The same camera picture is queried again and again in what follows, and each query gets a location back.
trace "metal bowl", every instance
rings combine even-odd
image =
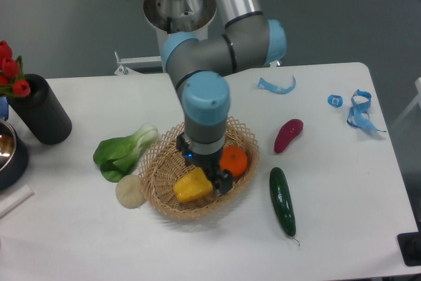
[[[0,119],[0,190],[14,184],[25,172],[29,155],[14,128]]]

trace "black vase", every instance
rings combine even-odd
[[[64,141],[72,131],[72,121],[64,111],[47,80],[26,74],[31,94],[25,98],[8,97],[7,101],[34,136],[44,144]]]

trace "blue ribbon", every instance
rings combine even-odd
[[[357,103],[354,99],[354,97],[356,96],[364,97],[367,99],[367,101],[363,103]],[[358,89],[353,94],[351,98],[351,103],[353,104],[353,106],[349,109],[349,114],[348,114],[348,119],[347,119],[347,123],[349,126],[352,126],[353,128],[360,128],[361,130],[364,130],[364,131],[371,130],[371,131],[377,131],[377,132],[386,132],[386,131],[382,131],[376,128],[369,120],[370,115],[368,115],[368,108],[370,108],[371,106],[370,93],[368,93],[367,91],[361,91]]]
[[[278,95],[285,95],[293,91],[296,85],[297,85],[297,81],[295,80],[294,76],[292,76],[292,85],[289,88],[283,88],[283,87],[276,86],[274,84],[270,84],[266,80],[261,78],[259,80],[259,83],[257,84],[257,89],[265,89],[270,92],[277,93]]]

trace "green leaf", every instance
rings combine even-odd
[[[129,155],[135,146],[136,140],[132,141],[130,137],[102,141],[93,154],[93,161],[97,165],[102,165],[106,161],[123,158]]]
[[[93,154],[93,161],[95,164],[101,165],[109,160],[121,159],[137,147],[141,147],[142,143],[149,141],[149,138],[157,139],[157,136],[158,132],[154,126],[144,124],[135,134],[124,138],[111,138],[99,143]]]
[[[112,161],[106,161],[99,169],[104,178],[109,182],[119,182],[121,178],[127,175],[124,171],[117,168]]]
[[[112,164],[120,170],[126,172],[126,174],[131,173],[133,171],[133,168],[136,167],[136,163],[139,160],[139,158],[143,156],[143,154],[147,151],[148,148],[150,148],[152,143],[153,141],[144,144],[143,147],[133,150],[130,153],[130,155],[127,155],[121,159],[117,159],[116,161],[113,161]]]

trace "cucumber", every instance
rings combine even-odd
[[[287,178],[281,168],[275,167],[270,171],[269,187],[270,198],[278,221],[284,232],[294,238],[297,231],[295,227],[295,215]]]

